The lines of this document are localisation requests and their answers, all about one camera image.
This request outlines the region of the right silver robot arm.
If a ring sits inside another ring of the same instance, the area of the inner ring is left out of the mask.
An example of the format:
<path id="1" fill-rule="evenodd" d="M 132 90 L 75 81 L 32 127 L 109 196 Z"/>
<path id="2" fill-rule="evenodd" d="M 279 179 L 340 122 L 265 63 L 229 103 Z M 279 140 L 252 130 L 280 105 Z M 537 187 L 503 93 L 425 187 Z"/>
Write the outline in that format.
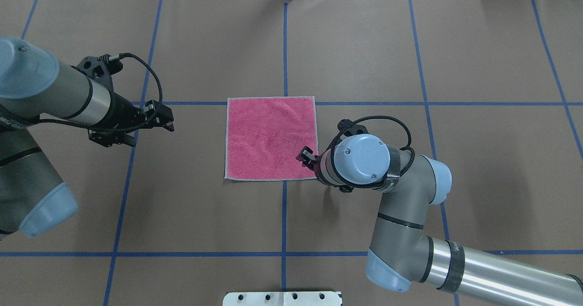
<path id="1" fill-rule="evenodd" d="M 423 233 L 428 208 L 452 186 L 449 168 L 424 155 L 408 155 L 371 134 L 352 135 L 321 155 L 304 147 L 297 156 L 319 182 L 342 192 L 382 192 L 367 251 L 366 276 L 386 290 L 405 293 L 414 282 L 504 306 L 580 306 L 582 281 L 506 260 Z"/>

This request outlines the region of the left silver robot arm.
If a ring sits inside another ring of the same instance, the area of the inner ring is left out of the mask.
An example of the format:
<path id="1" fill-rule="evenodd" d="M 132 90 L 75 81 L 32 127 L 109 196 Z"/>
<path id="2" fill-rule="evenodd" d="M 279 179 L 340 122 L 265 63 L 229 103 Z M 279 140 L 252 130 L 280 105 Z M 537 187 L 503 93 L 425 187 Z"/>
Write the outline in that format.
<path id="1" fill-rule="evenodd" d="M 174 115 L 163 102 L 162 84 L 146 61 L 129 52 L 87 56 L 77 65 L 17 37 L 2 37 L 1 50 L 1 237 L 35 238 L 78 211 L 77 200 L 38 143 L 39 126 L 85 130 L 104 148 L 134 147 L 134 132 L 174 130 Z M 142 106 L 114 89 L 123 61 L 145 67 L 158 98 Z"/>

